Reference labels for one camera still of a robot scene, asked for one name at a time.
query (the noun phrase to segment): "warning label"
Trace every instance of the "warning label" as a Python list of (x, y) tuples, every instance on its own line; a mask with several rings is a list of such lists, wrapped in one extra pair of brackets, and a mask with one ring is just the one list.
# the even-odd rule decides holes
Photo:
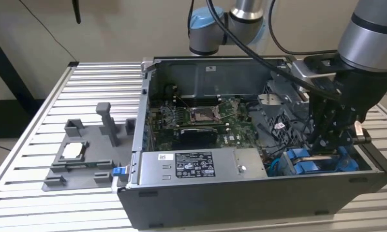
[(214, 176), (212, 152), (174, 153), (177, 178)]

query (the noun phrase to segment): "motherboard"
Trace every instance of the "motherboard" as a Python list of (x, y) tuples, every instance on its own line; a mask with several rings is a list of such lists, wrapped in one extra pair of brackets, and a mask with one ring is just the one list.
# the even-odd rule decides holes
[(245, 107), (234, 97), (164, 101), (150, 109), (154, 151), (222, 147), (260, 151), (262, 145)]

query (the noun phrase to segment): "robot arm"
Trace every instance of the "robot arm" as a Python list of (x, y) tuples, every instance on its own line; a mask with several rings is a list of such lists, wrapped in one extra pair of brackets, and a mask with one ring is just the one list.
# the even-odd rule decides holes
[(360, 123), (387, 92), (387, 0), (360, 0), (337, 53), (306, 57), (294, 65), (305, 65), (313, 75), (334, 75), (332, 82), (322, 76), (310, 81), (340, 95), (338, 101), (309, 95), (310, 152), (324, 154), (337, 146), (368, 143), (371, 138)]
[[(261, 0), (237, 0), (228, 13), (214, 8), (218, 18), (244, 44), (249, 44), (262, 25)], [(206, 7), (196, 9), (189, 25), (189, 50), (194, 55), (209, 56), (217, 52), (220, 45), (233, 42), (213, 23)]]

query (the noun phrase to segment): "metal slotted tabletop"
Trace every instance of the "metal slotted tabletop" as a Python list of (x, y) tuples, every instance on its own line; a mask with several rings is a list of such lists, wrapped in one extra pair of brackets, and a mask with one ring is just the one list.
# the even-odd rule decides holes
[[(85, 125), (101, 124), (94, 113), (97, 102), (111, 104), (115, 123), (134, 118), (140, 86), (140, 63), (79, 63), (66, 69), (0, 167), (0, 232), (134, 231), (110, 188), (43, 192), (41, 185), (63, 137), (66, 119), (79, 118)], [(387, 110), (380, 105), (371, 109), (363, 126), (387, 158)], [(387, 185), (377, 193), (355, 198), (332, 216), (172, 229), (178, 230), (387, 231)]]

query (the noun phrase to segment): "white sticker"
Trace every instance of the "white sticker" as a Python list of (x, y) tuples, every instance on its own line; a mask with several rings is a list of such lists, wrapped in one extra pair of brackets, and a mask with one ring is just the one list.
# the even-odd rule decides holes
[(206, 72), (214, 72), (216, 71), (216, 66), (206, 66), (205, 67)]
[(157, 155), (157, 160), (173, 160), (173, 153), (170, 153), (170, 154), (160, 153)]
[(284, 128), (285, 127), (285, 125), (284, 125), (284, 123), (276, 123), (274, 124), (274, 126), (273, 126), (273, 128), (276, 129), (276, 130), (278, 130), (278, 129), (281, 129), (281, 128)]

